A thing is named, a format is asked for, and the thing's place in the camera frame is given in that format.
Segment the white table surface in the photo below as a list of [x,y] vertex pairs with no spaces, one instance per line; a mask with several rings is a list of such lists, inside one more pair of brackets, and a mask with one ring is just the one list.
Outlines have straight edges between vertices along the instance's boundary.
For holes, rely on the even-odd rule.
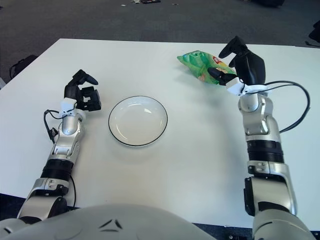
[[[176,57],[194,50],[218,55],[225,44],[60,39],[0,90],[0,192],[26,197],[40,177],[52,142],[46,109],[60,108],[64,87],[83,69],[99,82],[101,111],[88,112],[86,134],[72,175],[77,207],[134,203],[168,210],[201,224],[252,227],[244,208],[247,145],[238,97],[204,84]],[[320,230],[320,50],[249,45],[266,65],[266,81],[290,80],[311,95],[311,110],[297,128],[281,135],[298,202],[298,216]],[[232,56],[224,61],[229,63]],[[111,109],[137,95],[153,97],[168,114],[153,144],[120,144],[108,128]],[[270,95],[280,128],[303,112],[297,87]],[[59,121],[48,117],[48,124]],[[73,202],[73,190],[67,196]]]

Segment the chip bag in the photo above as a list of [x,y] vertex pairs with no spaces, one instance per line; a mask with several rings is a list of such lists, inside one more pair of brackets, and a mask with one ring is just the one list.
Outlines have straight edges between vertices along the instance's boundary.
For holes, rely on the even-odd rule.
[[176,57],[182,64],[186,65],[192,74],[202,82],[208,84],[219,84],[219,82],[208,73],[208,68],[216,68],[225,74],[236,74],[219,58],[203,52],[193,51]]

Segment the floor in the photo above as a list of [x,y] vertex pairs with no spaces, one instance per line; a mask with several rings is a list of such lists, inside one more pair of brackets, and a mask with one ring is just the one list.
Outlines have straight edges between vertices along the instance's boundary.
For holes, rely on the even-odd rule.
[[[320,18],[319,0],[286,0],[278,8],[243,0],[162,0],[153,4],[1,0],[0,5],[0,76],[6,83],[13,64],[31,54],[40,55],[60,38],[227,43],[238,35],[248,44],[307,47],[306,40],[315,44],[308,35]],[[23,201],[0,194],[0,220],[16,217]],[[230,235],[251,239],[251,229],[197,226],[218,240]]]

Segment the wire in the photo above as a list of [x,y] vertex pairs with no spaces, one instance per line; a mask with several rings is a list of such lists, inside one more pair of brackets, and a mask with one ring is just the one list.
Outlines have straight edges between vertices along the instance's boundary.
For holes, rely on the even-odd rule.
[[284,133],[286,131],[289,131],[291,129],[294,129],[296,126],[298,126],[303,120],[304,118],[306,117],[307,113],[309,112],[310,110],[310,103],[311,103],[311,100],[310,100],[310,95],[308,93],[308,91],[300,84],[294,82],[294,81],[285,81],[285,80],[281,80],[281,81],[272,81],[272,82],[268,82],[264,85],[272,85],[272,84],[286,84],[286,85],[281,85],[281,86],[276,86],[276,87],[273,87],[273,88],[270,88],[270,89],[267,89],[267,90],[263,90],[263,91],[258,91],[258,92],[254,92],[254,93],[262,93],[262,92],[266,92],[266,91],[269,91],[269,90],[272,90],[272,89],[277,89],[277,88],[281,88],[281,87],[285,87],[285,86],[296,86],[296,87],[299,87],[305,94],[306,96],[306,107],[305,107],[305,110],[303,111],[301,117],[295,121],[293,124],[291,124],[290,126],[282,129],[280,131],[280,133]]
[[[75,110],[76,104],[77,104],[77,102],[75,102],[75,103],[73,104],[73,108],[72,108],[72,109],[69,109],[69,110],[67,110],[66,112],[69,113],[69,112]],[[46,129],[46,131],[47,131],[47,133],[48,133],[48,135],[49,135],[49,138],[51,139],[51,141],[53,142],[53,144],[55,144],[55,136],[53,136],[52,131],[49,129],[49,126],[48,126],[48,123],[47,123],[47,120],[46,120],[46,116],[47,116],[47,114],[50,114],[51,117],[53,117],[54,119],[59,120],[59,119],[65,118],[65,117],[68,116],[68,115],[66,114],[66,115],[64,115],[64,116],[62,116],[62,117],[55,117],[52,113],[58,114],[59,112],[56,111],[56,110],[49,110],[49,109],[47,109],[47,110],[43,113],[43,121],[44,121],[45,129]]]
[[70,175],[70,178],[71,178],[71,181],[72,181],[72,184],[73,184],[73,191],[74,191],[74,200],[73,200],[73,207],[72,207],[72,210],[74,210],[75,206],[76,206],[76,200],[77,200],[76,184],[75,184],[75,181],[74,181],[74,179],[72,178],[71,175]]
[[268,88],[268,89],[266,89],[266,90],[255,91],[255,92],[248,92],[247,94],[248,94],[248,95],[251,95],[251,94],[264,93],[264,92],[267,92],[267,91],[270,91],[270,90],[273,90],[273,89],[278,89],[278,88],[286,87],[286,86],[294,86],[294,85],[293,85],[293,84],[280,85],[280,86],[275,86],[275,87],[272,87],[272,88]]

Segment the white plate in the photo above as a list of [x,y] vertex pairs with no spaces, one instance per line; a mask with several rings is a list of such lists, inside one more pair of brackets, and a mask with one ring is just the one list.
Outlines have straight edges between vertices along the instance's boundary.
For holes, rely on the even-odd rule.
[[109,116],[112,135],[130,146],[152,143],[164,132],[167,122],[164,106],[147,96],[133,96],[122,100]]

